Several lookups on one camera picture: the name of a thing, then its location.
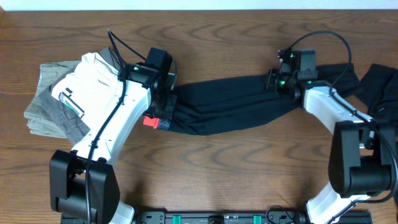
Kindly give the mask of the black leggings red waistband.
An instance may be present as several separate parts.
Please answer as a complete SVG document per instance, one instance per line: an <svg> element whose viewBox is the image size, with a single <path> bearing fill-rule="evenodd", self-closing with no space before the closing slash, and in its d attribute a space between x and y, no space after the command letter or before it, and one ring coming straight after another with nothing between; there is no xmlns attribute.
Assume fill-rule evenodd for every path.
<svg viewBox="0 0 398 224"><path fill-rule="evenodd" d="M266 81L253 75L177 86L173 118L146 116L144 125L208 136L262 126L299 107L290 96L266 90Z"/></svg>

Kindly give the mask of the black garment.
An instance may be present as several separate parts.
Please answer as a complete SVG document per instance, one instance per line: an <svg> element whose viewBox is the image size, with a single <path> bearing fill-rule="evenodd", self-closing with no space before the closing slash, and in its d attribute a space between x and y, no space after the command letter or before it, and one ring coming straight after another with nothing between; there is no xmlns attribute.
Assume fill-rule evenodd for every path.
<svg viewBox="0 0 398 224"><path fill-rule="evenodd" d="M368 115L397 127L397 69L372 64L360 84L356 97L368 107Z"/></svg>

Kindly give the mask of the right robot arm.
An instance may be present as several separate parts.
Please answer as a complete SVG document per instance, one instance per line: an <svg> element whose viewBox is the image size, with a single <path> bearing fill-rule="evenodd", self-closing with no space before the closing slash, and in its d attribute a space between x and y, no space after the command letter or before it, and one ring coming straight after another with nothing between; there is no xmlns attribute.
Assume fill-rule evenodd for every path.
<svg viewBox="0 0 398 224"><path fill-rule="evenodd" d="M359 203L379 203L376 196L397 191L395 130L387 121L358 111L321 80L313 50L278 52L280 68L269 72L266 90L290 95L333 135L329 182L305 204L297 223L338 223Z"/></svg>

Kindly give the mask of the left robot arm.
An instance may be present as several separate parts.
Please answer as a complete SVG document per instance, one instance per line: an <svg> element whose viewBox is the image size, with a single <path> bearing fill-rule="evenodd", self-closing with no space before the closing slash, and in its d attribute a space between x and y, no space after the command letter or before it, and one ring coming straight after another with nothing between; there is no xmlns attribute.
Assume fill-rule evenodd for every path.
<svg viewBox="0 0 398 224"><path fill-rule="evenodd" d="M52 96L89 127L71 151L57 150L49 163L52 210L85 223L132 223L135 210L121 201L114 168L142 115L170 118L176 97L172 56L151 48L140 63L109 64L87 53L59 81Z"/></svg>

